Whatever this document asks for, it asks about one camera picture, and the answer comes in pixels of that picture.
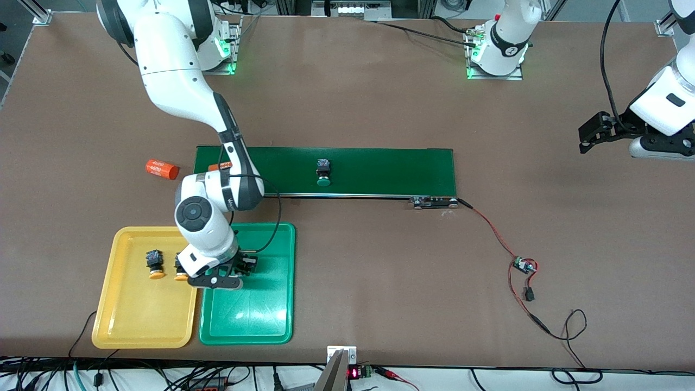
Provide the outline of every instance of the green tray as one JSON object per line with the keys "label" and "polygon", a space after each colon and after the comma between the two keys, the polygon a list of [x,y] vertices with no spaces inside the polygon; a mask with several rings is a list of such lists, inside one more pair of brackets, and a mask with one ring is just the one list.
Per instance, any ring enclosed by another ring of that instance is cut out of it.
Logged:
{"label": "green tray", "polygon": [[[275,223],[234,223],[239,246],[260,248]],[[256,272],[238,291],[204,289],[199,338],[205,345],[285,344],[292,338],[295,227],[280,223],[272,243],[258,253]]]}
{"label": "green tray", "polygon": [[[249,147],[259,173],[294,198],[456,198],[454,152],[447,149]],[[217,164],[219,145],[200,145],[194,173]],[[316,161],[331,161],[331,185],[316,184]],[[224,154],[223,162],[229,161]],[[273,197],[271,186],[266,196]]]}

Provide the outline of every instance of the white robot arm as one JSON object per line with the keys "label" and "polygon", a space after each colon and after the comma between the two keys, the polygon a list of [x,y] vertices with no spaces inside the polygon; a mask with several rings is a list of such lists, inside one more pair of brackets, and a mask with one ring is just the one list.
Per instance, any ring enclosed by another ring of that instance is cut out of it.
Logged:
{"label": "white robot arm", "polygon": [[633,157],[695,160],[695,0],[669,0],[669,5],[689,43],[620,115],[622,125],[602,111],[580,128],[581,153],[602,142],[633,138]]}
{"label": "white robot arm", "polygon": [[[166,113],[210,125],[229,155],[230,168],[189,175],[177,192],[174,217],[189,243],[178,259],[193,284],[238,257],[223,213],[253,209],[265,194],[227,102],[202,74],[229,56],[218,50],[229,26],[215,17],[209,0],[101,0],[97,13],[112,38],[135,47],[150,100]],[[216,281],[205,286],[216,287]],[[238,278],[226,282],[217,286],[241,288]]]}
{"label": "white robot arm", "polygon": [[498,20],[476,28],[484,31],[484,37],[471,61],[494,76],[512,73],[523,61],[528,40],[542,14],[539,0],[505,0]]}

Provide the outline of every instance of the brown tabletop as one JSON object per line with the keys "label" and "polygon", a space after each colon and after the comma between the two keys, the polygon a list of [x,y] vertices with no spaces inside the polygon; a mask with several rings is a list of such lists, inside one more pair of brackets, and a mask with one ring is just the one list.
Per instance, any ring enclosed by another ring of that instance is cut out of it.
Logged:
{"label": "brown tabletop", "polygon": [[[457,38],[438,22],[404,24]],[[555,333],[571,309],[586,311],[573,348],[587,366],[692,370],[695,166],[632,159],[627,141],[579,154],[578,126],[609,108],[601,28],[542,23],[524,81],[469,81],[456,45],[353,19],[264,17],[238,74],[208,81],[249,145],[452,148],[460,196],[541,265],[531,311]],[[650,24],[612,26],[618,106],[673,54]],[[67,354],[97,306],[116,231],[173,225],[177,182],[147,174],[145,162],[186,174],[195,146],[217,141],[148,100],[96,15],[35,28],[0,111],[2,354]],[[360,360],[392,365],[575,366],[517,306],[509,258],[471,210],[285,206],[297,228],[288,344],[215,348],[194,336],[182,349],[119,355],[321,362],[327,345],[353,344]],[[275,207],[266,200],[238,219],[272,221]],[[88,335],[75,352],[108,353]]]}

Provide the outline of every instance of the cable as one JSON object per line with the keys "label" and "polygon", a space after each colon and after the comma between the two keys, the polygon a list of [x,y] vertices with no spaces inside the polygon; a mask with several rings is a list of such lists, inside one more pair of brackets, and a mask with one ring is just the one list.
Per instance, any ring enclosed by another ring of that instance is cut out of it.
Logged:
{"label": "cable", "polygon": [[456,26],[454,26],[453,24],[449,23],[448,20],[444,19],[444,18],[441,17],[441,16],[433,16],[433,17],[431,17],[430,19],[432,19],[432,20],[439,20],[440,22],[444,23],[449,29],[452,29],[453,31],[456,31],[457,33],[465,34],[465,33],[466,33],[466,30],[469,30],[469,29],[470,29],[470,28],[468,28],[468,29],[459,29],[458,27],[456,27]]}
{"label": "cable", "polygon": [[[587,329],[587,315],[584,313],[584,311],[581,310],[581,309],[579,309],[579,308],[576,309],[576,310],[572,310],[572,311],[570,312],[570,314],[567,316],[567,318],[565,318],[565,322],[564,322],[564,325],[562,326],[562,330],[563,330],[563,332],[565,333],[566,337],[562,337],[562,334],[561,334],[561,335],[555,335],[555,334],[553,334],[553,332],[550,331],[550,329],[540,320],[540,318],[538,318],[536,315],[532,314],[531,311],[529,311],[528,308],[526,308],[526,304],[524,304],[524,302],[521,300],[521,297],[516,293],[516,290],[514,289],[514,285],[512,284],[512,268],[514,267],[514,262],[515,262],[516,259],[517,259],[517,255],[516,255],[516,254],[514,253],[514,251],[512,251],[512,249],[509,247],[509,245],[507,244],[507,242],[505,241],[505,239],[502,237],[501,233],[497,230],[497,227],[495,227],[495,225],[490,221],[490,219],[488,219],[481,211],[479,211],[479,210],[477,210],[476,208],[474,208],[471,204],[467,203],[466,201],[462,200],[461,198],[457,198],[457,201],[458,201],[460,204],[462,204],[463,206],[465,206],[465,207],[471,209],[472,211],[474,211],[478,216],[482,217],[482,218],[485,220],[485,222],[487,222],[487,224],[488,224],[488,225],[490,226],[490,228],[492,229],[492,232],[495,234],[495,237],[497,238],[497,241],[500,242],[500,245],[502,245],[502,247],[509,253],[509,255],[512,256],[513,260],[509,263],[509,267],[507,268],[507,284],[509,285],[509,290],[512,292],[512,295],[514,296],[514,299],[515,299],[516,302],[519,304],[519,306],[524,310],[524,312],[526,312],[526,315],[529,316],[529,318],[531,318],[531,320],[532,320],[543,332],[545,332],[545,333],[548,334],[549,336],[555,338],[556,340],[565,341],[565,342],[567,343],[567,347],[568,347],[568,349],[569,349],[569,351],[570,351],[570,354],[571,354],[572,359],[573,359],[574,361],[576,361],[582,368],[585,368],[585,369],[586,369],[586,366],[585,366],[584,363],[581,361],[581,359],[579,359],[579,356],[577,356],[577,353],[575,353],[574,349],[572,349],[572,345],[571,345],[571,343],[570,343],[570,341],[576,340],[576,339]],[[529,262],[534,263],[534,264],[536,265],[536,270],[538,270],[538,269],[537,269],[537,268],[538,268],[538,263],[537,263],[536,261],[531,260],[531,259],[529,259],[529,258],[525,258],[525,259],[526,259],[527,261],[529,261]],[[530,279],[531,279],[532,277],[533,277],[533,275],[531,275],[531,276],[527,279],[527,285],[528,285],[528,286],[529,286],[529,284],[530,284]],[[582,317],[584,318],[584,326],[582,327],[581,330],[579,330],[579,332],[577,332],[575,335],[573,335],[572,337],[570,337],[570,336],[569,336],[568,323],[569,323],[569,320],[572,319],[572,316],[574,316],[574,314],[576,314],[576,313],[580,313],[580,314],[582,315]]]}
{"label": "cable", "polygon": [[261,9],[261,10],[259,11],[259,13],[257,13],[257,14],[255,15],[256,18],[253,19],[253,20],[251,21],[251,23],[249,24],[249,26],[248,26],[246,29],[244,29],[244,31],[242,31],[241,34],[239,34],[239,39],[241,39],[241,37],[243,37],[250,29],[252,29],[253,26],[254,26],[256,23],[258,23],[258,20],[260,19],[260,16],[261,16],[265,11],[267,11],[267,10],[270,10],[270,8]]}
{"label": "cable", "polygon": [[606,74],[605,64],[605,45],[606,36],[608,35],[608,26],[610,25],[611,19],[613,19],[613,14],[615,13],[615,10],[618,8],[618,5],[621,1],[622,0],[615,0],[615,3],[613,3],[613,6],[610,9],[610,12],[608,12],[608,18],[606,19],[606,23],[603,25],[603,33],[601,34],[601,45],[599,52],[599,62],[601,66],[601,77],[603,78],[603,85],[606,87],[606,93],[608,94],[608,102],[610,103],[610,108],[613,111],[613,117],[615,118],[616,122],[618,122],[618,125],[620,125],[621,128],[623,128],[626,131],[630,131],[625,126],[625,124],[623,124],[623,121],[620,119],[620,116],[618,115],[618,109],[615,105],[615,99],[613,99],[613,90],[610,88],[610,83],[608,82],[608,75]]}
{"label": "cable", "polygon": [[[220,175],[224,174],[224,171],[222,169],[222,155],[224,154],[224,147],[221,145],[220,146],[220,155],[218,156],[218,170],[220,171]],[[277,221],[275,222],[275,228],[272,230],[272,234],[270,235],[270,239],[263,245],[263,247],[259,248],[258,250],[244,250],[244,253],[247,254],[257,254],[260,253],[261,251],[265,250],[270,246],[272,243],[272,240],[275,238],[275,234],[277,233],[277,229],[280,226],[280,220],[282,220],[282,197],[280,197],[280,191],[277,189],[277,187],[268,179],[256,175],[256,174],[229,174],[229,177],[237,178],[237,177],[251,177],[251,178],[259,178],[263,180],[264,182],[267,182],[275,191],[275,195],[277,196]]]}
{"label": "cable", "polygon": [[113,384],[113,388],[116,391],[120,391],[118,389],[118,384],[116,384],[116,380],[113,378],[113,375],[111,374],[111,368],[108,365],[106,366],[106,371],[108,372],[108,377],[111,378],[111,384]]}
{"label": "cable", "polygon": [[89,316],[87,317],[87,320],[85,321],[85,325],[82,326],[82,331],[80,332],[80,335],[77,337],[77,339],[75,340],[75,342],[74,342],[74,343],[72,344],[72,346],[70,347],[70,350],[67,352],[67,357],[68,357],[68,358],[74,358],[74,357],[72,357],[72,351],[73,351],[73,349],[75,349],[75,346],[77,346],[77,342],[80,342],[80,339],[81,339],[82,336],[84,335],[85,330],[87,329],[87,325],[89,324],[89,320],[90,320],[93,316],[95,316],[96,314],[97,314],[97,311],[94,311],[94,312],[92,312],[91,314],[89,314]]}
{"label": "cable", "polygon": [[46,391],[48,390],[48,386],[51,383],[51,380],[53,380],[53,376],[55,376],[58,373],[58,367],[56,367],[52,372],[51,376],[48,376],[48,380],[46,381],[46,384],[41,387],[41,391]]}
{"label": "cable", "polygon": [[483,387],[480,384],[480,381],[477,379],[477,376],[475,375],[475,369],[471,368],[471,374],[473,375],[473,380],[475,381],[475,384],[478,386],[480,391],[487,391],[487,390],[485,390],[485,387]]}
{"label": "cable", "polygon": [[128,52],[126,51],[126,49],[123,48],[123,44],[122,44],[121,42],[116,42],[116,43],[118,44],[118,47],[121,48],[121,51],[123,52],[123,54],[125,54],[126,57],[128,57],[128,59],[129,59],[133,64],[135,64],[136,66],[139,67],[138,62],[135,61],[135,59],[134,59],[133,57],[131,57],[130,53],[128,53]]}
{"label": "cable", "polygon": [[435,39],[435,40],[440,40],[440,41],[444,41],[444,42],[451,42],[451,43],[455,43],[455,44],[463,45],[463,46],[475,47],[475,44],[472,43],[472,42],[464,42],[464,41],[452,40],[452,39],[450,39],[450,38],[444,38],[444,37],[440,37],[440,36],[438,36],[438,35],[432,35],[432,34],[428,34],[428,33],[423,33],[422,31],[417,31],[417,30],[413,30],[413,29],[408,29],[407,27],[396,26],[395,24],[381,23],[381,22],[371,22],[371,23],[379,24],[380,26],[389,26],[389,27],[393,27],[393,28],[395,28],[395,29],[407,31],[407,32],[413,33],[413,34],[418,34],[418,35],[421,35],[421,36],[423,36],[423,37],[428,37],[428,38],[432,38],[432,39]]}
{"label": "cable", "polygon": [[259,384],[256,381],[256,367],[252,367],[252,369],[254,370],[254,388],[256,388],[256,391],[259,391]]}
{"label": "cable", "polygon": [[246,376],[241,378],[241,380],[239,380],[239,381],[229,381],[229,376],[231,375],[232,372],[234,372],[234,370],[236,368],[237,367],[232,368],[231,371],[229,371],[229,373],[227,374],[227,386],[237,385],[237,384],[241,383],[242,381],[248,379],[249,376],[251,376],[251,369],[249,367],[246,367],[246,370],[247,370]]}
{"label": "cable", "polygon": [[[560,379],[557,377],[556,372],[562,372],[562,373],[566,374],[567,377],[569,378],[569,381],[560,380]],[[601,380],[603,380],[603,372],[602,372],[602,371],[596,370],[596,371],[591,371],[591,373],[596,373],[596,374],[598,374],[598,378],[595,378],[594,380],[577,380],[577,379],[574,378],[574,376],[572,376],[571,373],[569,373],[569,371],[567,371],[567,370],[564,369],[564,368],[552,368],[552,369],[550,370],[550,375],[553,377],[553,380],[554,380],[554,381],[557,381],[558,383],[564,384],[564,385],[574,385],[574,388],[575,388],[577,391],[581,391],[581,390],[579,389],[579,385],[580,385],[580,384],[585,384],[585,385],[586,385],[586,384],[596,384],[596,383],[600,382]]]}
{"label": "cable", "polygon": [[67,386],[67,361],[63,365],[63,383],[65,384],[65,391],[70,391],[70,388]]}
{"label": "cable", "polygon": [[80,373],[77,370],[77,360],[72,363],[72,373],[75,375],[75,380],[77,380],[77,385],[80,387],[80,390],[87,391],[85,385],[82,383],[82,378],[80,378]]}
{"label": "cable", "polygon": [[374,373],[377,375],[383,376],[387,378],[388,380],[393,380],[393,381],[399,381],[401,383],[405,383],[407,385],[410,385],[412,388],[415,388],[416,391],[420,391],[417,385],[414,385],[413,383],[405,380],[404,378],[400,377],[398,374],[396,374],[394,371],[391,371],[389,369],[386,369],[384,367],[377,367],[377,366],[372,366],[374,369]]}
{"label": "cable", "polygon": [[272,366],[272,386],[273,391],[285,391],[285,387],[282,386],[280,381],[280,375],[277,373],[277,366]]}
{"label": "cable", "polygon": [[645,370],[645,369],[633,369],[635,372],[641,372],[643,374],[648,374],[648,375],[668,375],[668,374],[680,374],[680,375],[686,375],[686,376],[695,376],[694,372],[687,372],[687,371],[650,371],[650,370]]}

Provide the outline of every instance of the green led light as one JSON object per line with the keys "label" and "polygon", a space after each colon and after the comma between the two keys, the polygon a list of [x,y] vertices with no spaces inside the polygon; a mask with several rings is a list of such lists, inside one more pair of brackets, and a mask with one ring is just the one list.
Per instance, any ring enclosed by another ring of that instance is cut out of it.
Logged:
{"label": "green led light", "polygon": [[218,51],[222,57],[227,57],[229,55],[229,44],[225,41],[215,38],[215,46],[218,48]]}

